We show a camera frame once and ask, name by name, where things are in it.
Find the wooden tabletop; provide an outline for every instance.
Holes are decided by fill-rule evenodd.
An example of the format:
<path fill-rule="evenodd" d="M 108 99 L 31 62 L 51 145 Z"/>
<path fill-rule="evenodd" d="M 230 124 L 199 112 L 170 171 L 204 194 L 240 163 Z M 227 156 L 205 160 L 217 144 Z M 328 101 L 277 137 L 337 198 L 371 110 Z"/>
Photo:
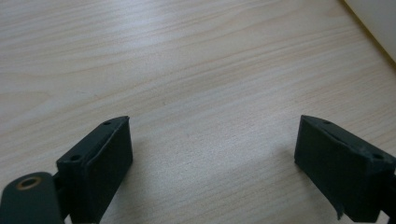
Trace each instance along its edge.
<path fill-rule="evenodd" d="M 342 1 L 0 3 L 1 188 L 127 115 L 101 223 L 351 223 L 294 164 L 302 114 L 396 155 L 395 62 Z"/>

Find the black plastic part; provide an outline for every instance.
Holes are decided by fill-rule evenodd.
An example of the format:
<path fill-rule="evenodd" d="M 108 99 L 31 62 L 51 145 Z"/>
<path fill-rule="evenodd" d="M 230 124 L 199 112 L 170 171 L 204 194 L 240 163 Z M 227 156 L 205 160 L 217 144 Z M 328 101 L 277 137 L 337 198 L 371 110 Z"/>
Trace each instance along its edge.
<path fill-rule="evenodd" d="M 0 223 L 64 223 L 52 175 L 33 173 L 9 183 L 3 191 Z"/>
<path fill-rule="evenodd" d="M 356 222 L 375 222 L 382 208 L 394 207 L 395 201 L 384 201 L 384 189 L 395 158 L 327 120 L 301 117 L 294 159 L 339 218 L 345 213 Z"/>
<path fill-rule="evenodd" d="M 102 123 L 57 160 L 60 181 L 69 190 L 73 222 L 98 223 L 131 166 L 128 120 Z"/>

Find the wooden table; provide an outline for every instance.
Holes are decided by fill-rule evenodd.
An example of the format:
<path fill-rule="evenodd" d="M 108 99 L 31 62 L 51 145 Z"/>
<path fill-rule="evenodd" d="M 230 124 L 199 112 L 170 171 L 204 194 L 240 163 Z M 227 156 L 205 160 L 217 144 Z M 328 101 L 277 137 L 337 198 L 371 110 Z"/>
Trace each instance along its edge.
<path fill-rule="evenodd" d="M 128 115 L 102 223 L 351 223 L 294 164 L 302 114 L 396 155 L 395 62 L 342 1 L 0 3 L 2 188 Z"/>

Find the screw hole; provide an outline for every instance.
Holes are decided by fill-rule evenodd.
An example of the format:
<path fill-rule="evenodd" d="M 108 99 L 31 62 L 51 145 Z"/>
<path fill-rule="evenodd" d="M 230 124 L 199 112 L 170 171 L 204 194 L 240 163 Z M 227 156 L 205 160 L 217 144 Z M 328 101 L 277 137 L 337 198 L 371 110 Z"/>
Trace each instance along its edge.
<path fill-rule="evenodd" d="M 18 190 L 27 190 L 32 189 L 41 182 L 41 177 L 39 176 L 32 176 L 23 179 L 20 183 L 17 184 Z"/>
<path fill-rule="evenodd" d="M 72 157 L 70 158 L 70 161 L 78 161 L 79 158 L 81 158 L 80 155 L 74 155 L 74 156 L 72 156 Z"/>
<path fill-rule="evenodd" d="M 383 160 L 384 157 L 382 155 L 379 154 L 373 154 L 374 158 L 378 159 L 378 160 Z"/>

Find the light wood surface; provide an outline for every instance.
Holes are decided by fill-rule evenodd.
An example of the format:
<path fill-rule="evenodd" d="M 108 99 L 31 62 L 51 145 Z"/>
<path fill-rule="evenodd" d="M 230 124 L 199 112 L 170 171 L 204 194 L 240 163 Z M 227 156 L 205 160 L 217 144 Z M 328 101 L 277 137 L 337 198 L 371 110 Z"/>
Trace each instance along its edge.
<path fill-rule="evenodd" d="M 341 1 L 0 3 L 1 188 L 128 115 L 102 223 L 351 223 L 294 164 L 302 114 L 396 155 L 395 63 Z"/>

